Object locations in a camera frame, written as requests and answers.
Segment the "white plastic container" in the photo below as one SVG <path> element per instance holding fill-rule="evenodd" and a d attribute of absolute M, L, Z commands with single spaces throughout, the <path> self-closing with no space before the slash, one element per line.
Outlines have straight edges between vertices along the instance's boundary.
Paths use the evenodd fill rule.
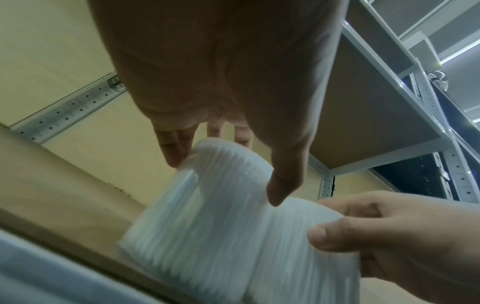
<path fill-rule="evenodd" d="M 307 241 L 311 227 L 342 217 L 319 204 L 287 198 L 271 218 L 245 303 L 358 304 L 359 255 L 321 252 Z"/>
<path fill-rule="evenodd" d="M 120 242 L 163 283 L 205 302 L 238 303 L 273 207 L 272 167 L 236 143 L 197 143 L 163 196 Z"/>

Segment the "light fixture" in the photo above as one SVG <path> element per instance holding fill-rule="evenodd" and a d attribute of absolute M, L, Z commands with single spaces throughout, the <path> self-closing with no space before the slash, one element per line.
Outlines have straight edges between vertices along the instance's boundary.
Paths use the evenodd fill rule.
<path fill-rule="evenodd" d="M 457 56 L 460 56 L 461 54 L 465 53 L 466 51 L 476 47 L 477 45 L 480 45 L 480 39 L 478 39 L 477 41 L 467 45 L 466 47 L 464 47 L 463 49 L 461 49 L 460 51 L 458 52 L 455 52 L 454 54 L 448 56 L 447 58 L 443 59 L 442 61 L 440 61 L 440 64 L 445 64 L 447 62 L 449 62 L 450 60 L 452 60 L 453 58 L 457 57 Z"/>

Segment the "plastic container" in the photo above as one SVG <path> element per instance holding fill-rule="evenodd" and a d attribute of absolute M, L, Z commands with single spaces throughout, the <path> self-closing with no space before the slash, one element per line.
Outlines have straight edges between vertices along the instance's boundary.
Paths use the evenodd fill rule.
<path fill-rule="evenodd" d="M 198 142 L 121 247 L 155 278 L 196 299 L 240 302 L 273 211 L 266 194 L 272 170 L 236 143 Z"/>
<path fill-rule="evenodd" d="M 309 245 L 309 228 L 342 217 L 336 211 L 291 198 L 275 209 L 246 304 L 358 304 L 357 253 L 321 252 Z"/>

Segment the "fingernail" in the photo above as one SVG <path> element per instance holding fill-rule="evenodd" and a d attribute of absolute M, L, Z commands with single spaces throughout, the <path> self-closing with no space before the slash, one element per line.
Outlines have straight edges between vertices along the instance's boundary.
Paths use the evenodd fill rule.
<path fill-rule="evenodd" d="M 324 247 L 328 244 L 327 233 L 323 227 L 313 227 L 308 231 L 308 239 L 312 245 Z"/>

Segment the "skin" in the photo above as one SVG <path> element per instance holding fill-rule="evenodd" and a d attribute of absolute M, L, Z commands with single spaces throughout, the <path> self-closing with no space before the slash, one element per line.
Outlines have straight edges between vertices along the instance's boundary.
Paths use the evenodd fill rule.
<path fill-rule="evenodd" d="M 363 277 L 396 283 L 437 304 L 480 299 L 480 207 L 419 195 L 370 192 L 320 204 L 345 218 L 312 228 L 323 251 L 360 251 Z"/>
<path fill-rule="evenodd" d="M 268 145 L 268 199 L 303 182 L 348 0 L 91 0 L 111 60 L 167 163 L 195 131 Z"/>

